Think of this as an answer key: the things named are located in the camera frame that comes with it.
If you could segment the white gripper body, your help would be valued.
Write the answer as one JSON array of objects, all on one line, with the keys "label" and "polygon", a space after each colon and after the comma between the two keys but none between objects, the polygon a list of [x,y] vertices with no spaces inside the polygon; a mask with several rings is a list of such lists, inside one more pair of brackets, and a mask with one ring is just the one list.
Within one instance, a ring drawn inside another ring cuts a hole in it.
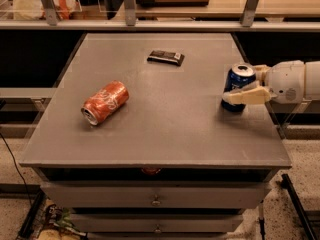
[{"label": "white gripper body", "polygon": [[302,61],[286,61],[271,67],[265,85],[271,99],[280,104],[300,103],[304,95],[305,64]]}]

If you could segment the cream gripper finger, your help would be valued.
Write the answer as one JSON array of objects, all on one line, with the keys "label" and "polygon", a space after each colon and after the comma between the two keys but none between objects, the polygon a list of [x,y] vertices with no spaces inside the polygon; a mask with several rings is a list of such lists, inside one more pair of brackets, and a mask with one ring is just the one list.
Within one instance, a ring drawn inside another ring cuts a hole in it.
[{"label": "cream gripper finger", "polygon": [[270,67],[262,64],[262,65],[254,65],[253,68],[256,72],[256,79],[260,82],[263,82],[266,78],[266,74],[269,71]]},{"label": "cream gripper finger", "polygon": [[269,89],[254,81],[242,88],[224,92],[222,100],[231,105],[257,105],[271,100]]}]

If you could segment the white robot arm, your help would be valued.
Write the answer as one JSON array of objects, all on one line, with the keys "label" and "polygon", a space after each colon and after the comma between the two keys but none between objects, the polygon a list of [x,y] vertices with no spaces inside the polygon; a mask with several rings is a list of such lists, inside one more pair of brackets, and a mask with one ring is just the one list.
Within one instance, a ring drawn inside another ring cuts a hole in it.
[{"label": "white robot arm", "polygon": [[256,80],[244,87],[224,92],[222,100],[232,105],[263,104],[273,100],[280,104],[320,99],[320,62],[300,60],[248,66],[246,74]]}]

